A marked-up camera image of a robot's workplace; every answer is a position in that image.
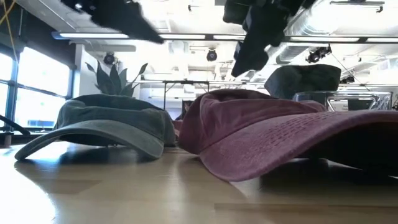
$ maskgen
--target desk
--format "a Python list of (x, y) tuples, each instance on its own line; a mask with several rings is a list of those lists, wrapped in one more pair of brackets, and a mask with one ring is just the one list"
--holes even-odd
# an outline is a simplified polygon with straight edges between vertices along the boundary
[(239, 183), (193, 155), (55, 142), (16, 162), (0, 149), (0, 223), (398, 223), (398, 180), (327, 161), (293, 161)]

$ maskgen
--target wall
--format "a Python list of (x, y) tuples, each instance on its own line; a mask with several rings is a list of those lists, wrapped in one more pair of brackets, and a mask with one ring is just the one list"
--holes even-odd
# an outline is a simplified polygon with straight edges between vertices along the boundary
[[(93, 72), (88, 70), (86, 63), (89, 63), (95, 70), (97, 69), (97, 59), (85, 50), (83, 44), (77, 44), (75, 57), (77, 72), (73, 84), (73, 97), (100, 93), (95, 87), (96, 76)], [(110, 68), (103, 63), (101, 64), (101, 68), (108, 74), (111, 71)]]

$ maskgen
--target potted plant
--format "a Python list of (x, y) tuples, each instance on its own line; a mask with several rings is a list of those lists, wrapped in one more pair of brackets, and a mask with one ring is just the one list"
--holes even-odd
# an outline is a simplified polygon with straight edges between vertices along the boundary
[(136, 78), (131, 83), (127, 84), (127, 69), (124, 69), (121, 73), (118, 73), (116, 65), (112, 65), (111, 73), (108, 75), (104, 70), (102, 70), (100, 62), (97, 61), (97, 63), (97, 71), (95, 71), (89, 63), (86, 63), (88, 70), (96, 74), (97, 83), (95, 84), (95, 87), (97, 87), (97, 89), (99, 89), (103, 94), (128, 97), (132, 97), (134, 94), (134, 89), (139, 83), (134, 86), (133, 84), (137, 80), (138, 76), (144, 73), (148, 66), (148, 63), (145, 63), (139, 70)]

